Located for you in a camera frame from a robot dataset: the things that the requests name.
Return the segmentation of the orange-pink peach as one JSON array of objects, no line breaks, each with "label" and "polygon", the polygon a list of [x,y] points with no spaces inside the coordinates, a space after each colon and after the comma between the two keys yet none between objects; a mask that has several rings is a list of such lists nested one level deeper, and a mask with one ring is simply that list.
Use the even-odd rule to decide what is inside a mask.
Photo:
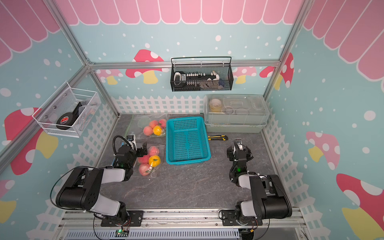
[{"label": "orange-pink peach", "polygon": [[158,125],[159,125],[159,122],[156,121],[156,120],[151,121],[151,122],[149,123],[149,126],[150,126],[152,129],[155,128],[155,127],[158,126]]}]

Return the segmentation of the blue stick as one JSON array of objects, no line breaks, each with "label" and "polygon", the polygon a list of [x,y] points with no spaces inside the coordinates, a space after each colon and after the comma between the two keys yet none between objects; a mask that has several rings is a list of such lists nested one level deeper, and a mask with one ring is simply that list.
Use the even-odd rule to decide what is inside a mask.
[{"label": "blue stick", "polygon": [[151,177],[160,172],[165,162],[165,145],[122,143],[112,162],[113,168],[124,169],[129,178]]}]

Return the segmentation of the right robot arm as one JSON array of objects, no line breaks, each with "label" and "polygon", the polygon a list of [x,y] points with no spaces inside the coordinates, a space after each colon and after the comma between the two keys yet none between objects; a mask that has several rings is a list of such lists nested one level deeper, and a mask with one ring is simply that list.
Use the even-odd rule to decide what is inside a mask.
[{"label": "right robot arm", "polygon": [[227,157],[233,163],[229,172],[231,183],[251,191],[252,199],[238,201],[233,210],[220,210],[219,219],[224,226],[262,225],[262,220],[285,219],[292,216],[293,207],[278,175],[251,172],[247,163],[254,156],[241,139],[227,148]]}]

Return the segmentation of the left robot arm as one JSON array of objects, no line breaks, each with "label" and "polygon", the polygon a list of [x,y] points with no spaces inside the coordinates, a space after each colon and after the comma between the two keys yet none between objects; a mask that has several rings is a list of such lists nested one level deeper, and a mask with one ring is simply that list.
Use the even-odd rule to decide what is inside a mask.
[{"label": "left robot arm", "polygon": [[137,147],[135,137],[128,139],[116,135],[113,138],[114,160],[104,168],[77,166],[66,172],[69,175],[51,203],[62,210],[82,210],[102,220],[102,226],[116,225],[121,228],[133,223],[133,216],[126,204],[103,196],[101,186],[109,183],[127,182],[134,173],[137,158],[148,153],[147,143]]}]

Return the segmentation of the yellow peach with leaf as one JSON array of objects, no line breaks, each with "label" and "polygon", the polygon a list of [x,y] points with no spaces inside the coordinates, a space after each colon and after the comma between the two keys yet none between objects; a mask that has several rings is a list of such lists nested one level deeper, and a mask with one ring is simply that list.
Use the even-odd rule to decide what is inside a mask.
[{"label": "yellow peach with leaf", "polygon": [[161,164],[161,158],[159,155],[153,155],[153,156],[150,156],[149,157],[149,165],[152,167],[152,168],[155,168],[157,167],[158,165]]}]

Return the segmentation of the pink peach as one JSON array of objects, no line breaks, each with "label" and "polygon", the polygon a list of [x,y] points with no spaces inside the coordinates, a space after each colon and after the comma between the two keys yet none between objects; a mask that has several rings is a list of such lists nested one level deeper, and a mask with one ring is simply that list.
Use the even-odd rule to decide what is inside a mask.
[{"label": "pink peach", "polygon": [[153,167],[150,166],[149,164],[147,163],[142,163],[139,165],[139,173],[142,175],[142,176],[147,176],[149,175],[153,170]]},{"label": "pink peach", "polygon": [[160,126],[162,129],[165,129],[166,126],[167,126],[167,120],[166,120],[166,119],[161,119],[161,120],[159,120],[158,124],[159,124],[159,126]]},{"label": "pink peach", "polygon": [[138,158],[138,163],[139,164],[148,164],[149,163],[149,158],[150,158],[149,155],[145,155],[143,157],[139,157]]},{"label": "pink peach", "polygon": [[160,149],[158,147],[155,147],[155,146],[149,147],[149,149],[148,149],[148,155],[149,156],[155,156],[155,155],[159,155],[159,154],[160,154]]},{"label": "pink peach", "polygon": [[153,128],[150,126],[146,126],[143,128],[143,134],[145,136],[151,136],[153,134]]}]

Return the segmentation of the clear green zip-top bag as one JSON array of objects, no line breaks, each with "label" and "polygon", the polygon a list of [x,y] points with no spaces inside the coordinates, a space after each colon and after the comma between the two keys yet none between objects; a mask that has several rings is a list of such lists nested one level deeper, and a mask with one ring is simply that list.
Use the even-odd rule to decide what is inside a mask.
[{"label": "clear green zip-top bag", "polygon": [[148,126],[151,121],[158,121],[161,119],[166,119],[167,122],[169,120],[169,115],[167,113],[157,113],[157,114],[138,114],[133,115],[132,119],[128,124],[128,128],[126,130],[125,135],[135,135],[136,140],[145,140],[148,138],[157,138],[157,137],[165,137],[166,136],[166,128],[163,129],[164,133],[161,136],[156,136],[152,134],[151,136],[145,136],[143,134],[143,128]]}]

